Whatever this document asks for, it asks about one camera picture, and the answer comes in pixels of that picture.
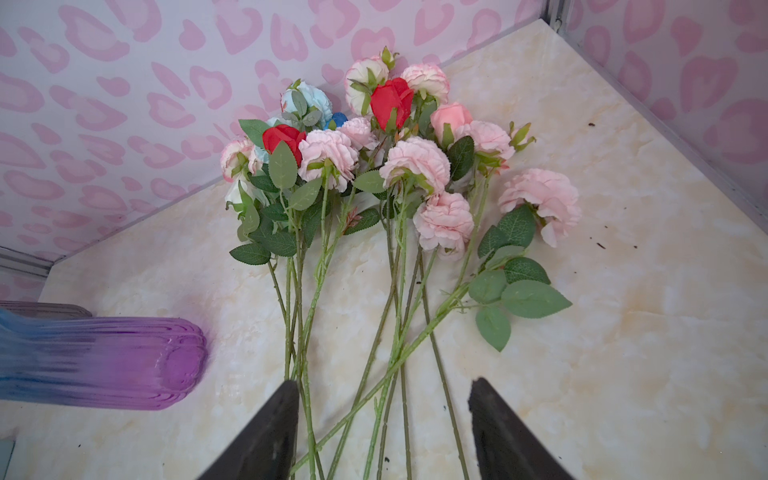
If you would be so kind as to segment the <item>pink peony stem with bud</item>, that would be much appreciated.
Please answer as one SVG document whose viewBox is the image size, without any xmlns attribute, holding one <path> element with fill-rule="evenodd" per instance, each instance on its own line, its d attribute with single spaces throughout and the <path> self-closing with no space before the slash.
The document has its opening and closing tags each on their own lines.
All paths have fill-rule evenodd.
<svg viewBox="0 0 768 480">
<path fill-rule="evenodd" d="M 384 452 L 394 389 L 406 386 L 407 359 L 425 340 L 434 338 L 438 324 L 460 306 L 467 292 L 467 283 L 459 279 L 438 310 L 428 308 L 427 283 L 436 259 L 467 263 L 476 242 L 482 210 L 466 197 L 474 189 L 474 147 L 469 136 L 447 137 L 443 144 L 411 136 L 389 149 L 383 166 L 372 173 L 383 183 L 374 211 L 382 222 L 387 250 L 368 251 L 389 268 L 390 292 L 381 317 L 395 316 L 393 340 L 382 379 L 369 386 L 381 343 L 379 335 L 373 339 L 352 409 L 335 431 L 340 439 L 330 476 L 338 469 L 355 415 L 372 402 L 375 419 L 363 472 L 365 478 L 370 476 L 373 456 Z"/>
</svg>

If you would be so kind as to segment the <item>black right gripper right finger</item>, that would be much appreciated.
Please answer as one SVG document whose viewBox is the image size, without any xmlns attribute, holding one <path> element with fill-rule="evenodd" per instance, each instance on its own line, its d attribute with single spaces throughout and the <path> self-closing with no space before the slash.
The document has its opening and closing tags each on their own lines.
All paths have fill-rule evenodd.
<svg viewBox="0 0 768 480">
<path fill-rule="evenodd" d="M 483 479 L 573 479 L 488 380 L 472 382 L 468 405 Z"/>
</svg>

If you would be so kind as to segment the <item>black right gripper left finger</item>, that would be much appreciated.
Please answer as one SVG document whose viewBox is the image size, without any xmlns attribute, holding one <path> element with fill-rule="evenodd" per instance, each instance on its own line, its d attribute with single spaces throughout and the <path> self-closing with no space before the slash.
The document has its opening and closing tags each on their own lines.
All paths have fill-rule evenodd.
<svg viewBox="0 0 768 480">
<path fill-rule="evenodd" d="M 199 479 L 288 479 L 298 410 L 298 384 L 286 380 Z"/>
</svg>

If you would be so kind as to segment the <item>large pink peony stem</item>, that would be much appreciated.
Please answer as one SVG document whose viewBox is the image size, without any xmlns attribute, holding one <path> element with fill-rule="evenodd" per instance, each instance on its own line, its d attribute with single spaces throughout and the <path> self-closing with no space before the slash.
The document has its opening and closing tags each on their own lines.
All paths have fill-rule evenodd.
<svg viewBox="0 0 768 480">
<path fill-rule="evenodd" d="M 512 317 L 545 318 L 570 306 L 526 251 L 535 236 L 556 245 L 578 223 L 581 211 L 570 180 L 542 169 L 525 170 L 504 185 L 501 219 L 486 231 L 480 230 L 483 203 L 472 203 L 449 183 L 431 181 L 413 168 L 399 167 L 391 174 L 371 170 L 353 188 L 380 203 L 358 213 L 345 206 L 338 234 L 385 227 L 393 277 L 385 310 L 398 320 L 382 379 L 375 385 L 362 381 L 352 403 L 353 412 L 367 405 L 375 410 L 365 469 L 377 472 L 383 467 L 392 397 L 407 391 L 407 360 L 422 343 L 435 342 L 435 330 L 451 312 L 473 310 L 482 337 L 502 350 L 511 336 Z M 431 308 L 427 283 L 438 256 L 463 264 L 477 256 L 480 264 L 474 274 L 462 272 L 440 306 Z"/>
</svg>

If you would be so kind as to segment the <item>purple gradient glass vase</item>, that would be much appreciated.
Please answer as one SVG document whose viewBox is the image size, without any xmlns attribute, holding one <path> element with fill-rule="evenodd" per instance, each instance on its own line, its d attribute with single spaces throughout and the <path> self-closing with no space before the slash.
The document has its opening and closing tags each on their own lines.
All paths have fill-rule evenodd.
<svg viewBox="0 0 768 480">
<path fill-rule="evenodd" d="M 33 319 L 1 312 L 1 397 L 75 407 L 157 411 L 184 399 L 208 357 L 182 318 Z"/>
</svg>

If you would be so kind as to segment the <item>light blue rose stem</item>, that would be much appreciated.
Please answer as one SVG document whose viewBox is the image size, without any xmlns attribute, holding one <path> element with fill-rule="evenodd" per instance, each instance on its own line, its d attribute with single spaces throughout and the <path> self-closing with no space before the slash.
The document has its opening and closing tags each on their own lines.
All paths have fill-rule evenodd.
<svg viewBox="0 0 768 480">
<path fill-rule="evenodd" d="M 325 129 L 333 114 L 331 101 L 322 90 L 297 80 L 283 93 L 280 110 L 281 116 L 266 120 L 265 127 L 259 131 L 260 142 L 254 143 L 254 158 L 266 164 L 274 149 L 285 143 L 300 165 L 302 154 L 299 144 L 310 131 Z"/>
</svg>

